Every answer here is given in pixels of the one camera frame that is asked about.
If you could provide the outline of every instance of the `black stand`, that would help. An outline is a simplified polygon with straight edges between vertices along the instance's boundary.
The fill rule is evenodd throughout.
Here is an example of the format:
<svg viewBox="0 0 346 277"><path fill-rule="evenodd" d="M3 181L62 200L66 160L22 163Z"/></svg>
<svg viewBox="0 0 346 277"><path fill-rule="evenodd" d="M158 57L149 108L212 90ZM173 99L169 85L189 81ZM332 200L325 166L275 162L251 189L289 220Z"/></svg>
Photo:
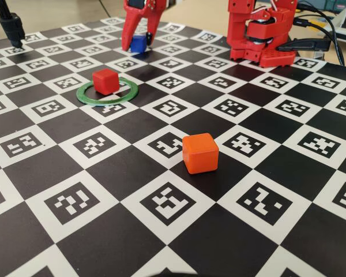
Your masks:
<svg viewBox="0 0 346 277"><path fill-rule="evenodd" d="M22 21L15 13L11 13L5 0L0 0L0 24L13 47L22 47L21 39L25 38Z"/></svg>

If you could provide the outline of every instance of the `cube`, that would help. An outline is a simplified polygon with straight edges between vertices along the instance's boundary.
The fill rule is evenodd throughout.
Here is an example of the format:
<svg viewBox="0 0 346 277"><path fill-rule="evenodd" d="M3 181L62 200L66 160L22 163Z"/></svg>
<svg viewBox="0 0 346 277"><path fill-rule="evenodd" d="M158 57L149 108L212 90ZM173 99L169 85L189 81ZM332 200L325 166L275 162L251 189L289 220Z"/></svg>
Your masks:
<svg viewBox="0 0 346 277"><path fill-rule="evenodd" d="M130 47L133 53L145 52L147 48L146 36L133 36Z"/></svg>
<svg viewBox="0 0 346 277"><path fill-rule="evenodd" d="M208 133L184 137L183 161L190 174L213 171L218 168L219 148Z"/></svg>
<svg viewBox="0 0 346 277"><path fill-rule="evenodd" d="M119 77L117 72L103 69L92 73L95 91L109 95L119 90Z"/></svg>

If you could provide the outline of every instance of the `checkerboard mat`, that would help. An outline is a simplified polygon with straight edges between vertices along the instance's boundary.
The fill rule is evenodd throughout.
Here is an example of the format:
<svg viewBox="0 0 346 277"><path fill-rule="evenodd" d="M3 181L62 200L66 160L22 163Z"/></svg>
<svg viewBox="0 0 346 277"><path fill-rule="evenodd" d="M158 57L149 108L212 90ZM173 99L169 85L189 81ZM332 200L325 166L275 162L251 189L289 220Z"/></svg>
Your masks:
<svg viewBox="0 0 346 277"><path fill-rule="evenodd" d="M0 40L0 276L346 276L346 68L230 61L174 23L124 52L123 21ZM104 68L138 96L80 103ZM219 168L189 175L206 132Z"/></svg>

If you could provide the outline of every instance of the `blue cube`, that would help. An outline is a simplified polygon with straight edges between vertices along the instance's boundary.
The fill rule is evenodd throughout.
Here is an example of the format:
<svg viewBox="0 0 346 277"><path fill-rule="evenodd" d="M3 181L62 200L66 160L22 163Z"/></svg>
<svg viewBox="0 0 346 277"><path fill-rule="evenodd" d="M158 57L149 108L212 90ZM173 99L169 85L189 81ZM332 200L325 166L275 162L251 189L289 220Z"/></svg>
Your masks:
<svg viewBox="0 0 346 277"><path fill-rule="evenodd" d="M147 47L146 36L133 36L130 47L133 53L145 52Z"/></svg>

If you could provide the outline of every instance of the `cable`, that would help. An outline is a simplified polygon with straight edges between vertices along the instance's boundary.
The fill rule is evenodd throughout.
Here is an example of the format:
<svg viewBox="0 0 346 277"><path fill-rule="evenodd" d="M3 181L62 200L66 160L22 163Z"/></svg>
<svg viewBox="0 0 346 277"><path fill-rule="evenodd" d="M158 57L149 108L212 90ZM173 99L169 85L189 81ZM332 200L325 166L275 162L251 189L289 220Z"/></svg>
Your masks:
<svg viewBox="0 0 346 277"><path fill-rule="evenodd" d="M108 17L110 17L110 14L108 13L107 9L105 8L104 4L102 3L101 0L99 0L101 6L103 7L104 11L106 12L106 14L108 15Z"/></svg>
<svg viewBox="0 0 346 277"><path fill-rule="evenodd" d="M344 59L344 56L343 56L343 53L342 53L342 50L340 50L340 45L339 45L339 42L337 41L337 35L336 35L336 29L334 28L334 25L332 23L332 21L329 19L328 16L326 16L324 13L322 13L321 11L319 11L317 8L313 7L313 6L310 6L310 5L306 5L306 4L300 4L298 3L297 5L297 9L300 9L300 10L308 10L310 12L314 12L314 13L318 13L320 14L322 17L324 17L326 19L326 21L328 21L331 29L332 29L332 35L333 35L333 43L334 43L334 46L336 48L336 53L337 53L337 57L339 59L339 62L340 62L340 65L345 65L345 59Z"/></svg>

